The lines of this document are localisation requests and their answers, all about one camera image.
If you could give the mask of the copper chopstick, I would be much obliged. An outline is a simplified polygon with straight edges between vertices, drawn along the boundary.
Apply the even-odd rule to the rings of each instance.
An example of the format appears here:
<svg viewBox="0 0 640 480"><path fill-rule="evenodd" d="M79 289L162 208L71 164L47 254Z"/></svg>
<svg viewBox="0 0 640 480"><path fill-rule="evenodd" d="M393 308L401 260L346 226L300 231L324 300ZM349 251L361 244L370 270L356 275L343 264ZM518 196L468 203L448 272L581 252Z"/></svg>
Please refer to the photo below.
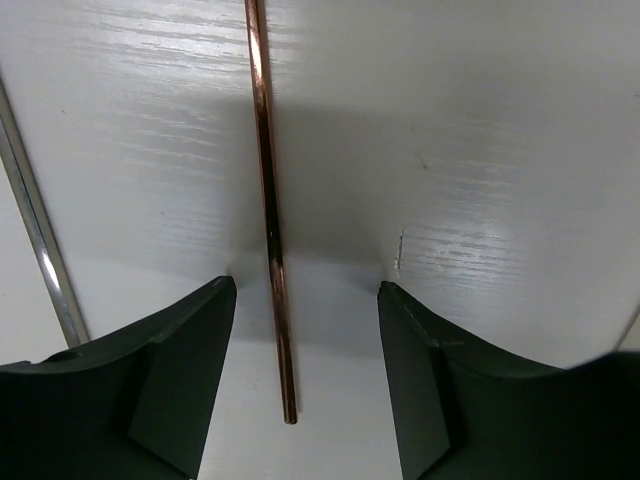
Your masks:
<svg viewBox="0 0 640 480"><path fill-rule="evenodd" d="M294 425L298 422L298 402L279 214L274 104L265 3L247 1L245 15L283 418L287 425Z"/></svg>

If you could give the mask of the dark metal chopstick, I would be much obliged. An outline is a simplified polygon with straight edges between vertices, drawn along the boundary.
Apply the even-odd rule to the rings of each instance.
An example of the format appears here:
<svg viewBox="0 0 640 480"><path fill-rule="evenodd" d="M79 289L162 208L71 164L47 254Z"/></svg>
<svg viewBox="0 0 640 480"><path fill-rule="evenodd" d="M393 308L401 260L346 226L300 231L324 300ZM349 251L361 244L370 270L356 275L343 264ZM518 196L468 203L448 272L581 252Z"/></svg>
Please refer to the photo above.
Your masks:
<svg viewBox="0 0 640 480"><path fill-rule="evenodd" d="M5 89L1 160L66 344L85 344L89 331Z"/></svg>

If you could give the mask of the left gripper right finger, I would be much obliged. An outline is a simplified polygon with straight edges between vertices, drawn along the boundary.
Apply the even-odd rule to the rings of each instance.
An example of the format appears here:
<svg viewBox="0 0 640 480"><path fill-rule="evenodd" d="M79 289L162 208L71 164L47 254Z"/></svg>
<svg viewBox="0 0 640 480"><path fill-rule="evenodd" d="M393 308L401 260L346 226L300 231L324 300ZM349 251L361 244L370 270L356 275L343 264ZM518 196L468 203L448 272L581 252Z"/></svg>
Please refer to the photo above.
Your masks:
<svg viewBox="0 0 640 480"><path fill-rule="evenodd" d="M379 326L406 479L635 479L639 356L569 369L503 350L392 282Z"/></svg>

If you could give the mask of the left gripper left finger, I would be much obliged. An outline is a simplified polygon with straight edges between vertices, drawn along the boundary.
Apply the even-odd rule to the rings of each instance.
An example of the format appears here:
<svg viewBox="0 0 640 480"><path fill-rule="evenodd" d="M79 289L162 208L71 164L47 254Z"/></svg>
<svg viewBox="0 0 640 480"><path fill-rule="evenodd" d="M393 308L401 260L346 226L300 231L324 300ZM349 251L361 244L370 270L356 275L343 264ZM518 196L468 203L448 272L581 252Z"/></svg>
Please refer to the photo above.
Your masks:
<svg viewBox="0 0 640 480"><path fill-rule="evenodd" d="M221 276L101 338L3 365L2 477L196 478L236 297Z"/></svg>

